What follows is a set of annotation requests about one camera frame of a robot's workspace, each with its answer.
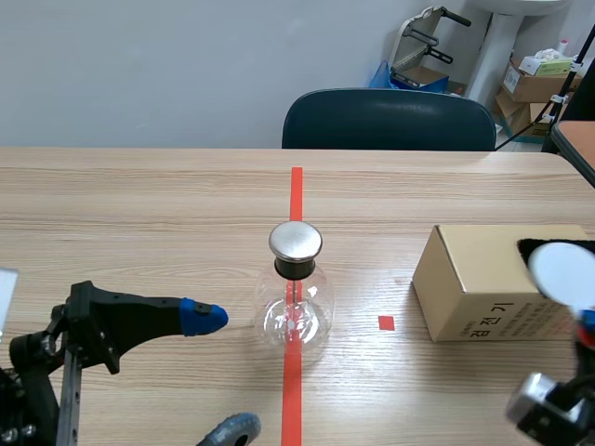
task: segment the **black cable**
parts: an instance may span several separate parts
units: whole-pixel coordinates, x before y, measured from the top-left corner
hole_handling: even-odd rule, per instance
[[[550,104],[551,104],[551,100],[548,101],[548,103],[546,104],[546,106],[544,107],[544,109],[541,111],[541,113],[539,113],[539,115],[536,117],[536,119],[532,123],[529,123],[529,125],[526,126],[523,130],[519,130],[517,133],[515,133],[510,138],[508,138],[506,141],[504,141],[502,144],[500,144],[498,147],[496,147],[495,148],[495,151],[497,151],[498,149],[506,146],[509,142],[511,142],[516,137],[518,137],[520,134],[522,134],[522,133],[526,132],[527,130],[529,130],[535,124],[539,124],[539,122],[541,122],[541,120],[543,120],[543,115],[546,112],[546,110],[549,108],[549,105]]]
[[[564,390],[568,391],[569,393],[578,394],[581,390],[588,386],[595,387],[595,374],[582,374],[580,376],[575,376],[563,387]]]

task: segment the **chair backrest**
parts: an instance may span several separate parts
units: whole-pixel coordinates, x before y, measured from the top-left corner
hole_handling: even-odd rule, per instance
[[[473,100],[407,90],[314,91],[289,109],[284,149],[493,151],[494,121]]]

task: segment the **cardboard box stack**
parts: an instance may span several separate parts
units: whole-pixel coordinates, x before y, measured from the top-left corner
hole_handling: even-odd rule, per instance
[[[533,76],[521,70],[517,61],[511,60],[496,96],[493,110],[495,121],[502,125],[508,137],[516,134],[534,121],[553,95],[560,93],[566,77],[567,74]],[[580,76],[575,77],[569,95],[576,90],[580,81]],[[541,144],[548,128],[547,123],[534,125],[516,140]]]

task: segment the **black handle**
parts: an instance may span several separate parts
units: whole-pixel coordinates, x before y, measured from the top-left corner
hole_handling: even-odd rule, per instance
[[[440,43],[438,37],[434,37],[433,35],[429,35],[420,30],[416,30],[413,26],[407,27],[407,29],[403,32],[403,37],[413,37],[419,42],[429,46],[438,46],[438,44]]]
[[[401,74],[400,72],[391,71],[390,77],[392,79],[396,79],[397,81],[401,81],[405,84],[408,84],[408,85],[412,86],[413,88],[421,87],[421,84],[419,82],[416,82],[413,79],[408,78],[407,76],[405,76],[404,74]]]
[[[464,17],[461,17],[458,14],[455,14],[454,12],[450,12],[445,7],[443,7],[443,17],[447,17],[448,19],[454,20],[455,22],[460,23],[461,25],[464,25],[467,27],[471,26],[471,20],[465,19]]]
[[[441,60],[444,63],[447,64],[451,64],[453,63],[453,58],[448,56],[447,54],[444,54],[442,51],[438,51],[437,49],[434,49],[430,46],[428,46],[428,49],[426,49],[426,55],[428,56],[432,56],[433,58],[436,58],[437,60]]]

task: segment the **blue gripper tip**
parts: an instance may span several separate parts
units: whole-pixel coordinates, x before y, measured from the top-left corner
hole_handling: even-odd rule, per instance
[[[194,310],[195,302],[184,297],[179,305],[179,323],[185,336],[208,335],[227,325],[227,312],[218,305],[211,305],[208,314]]]

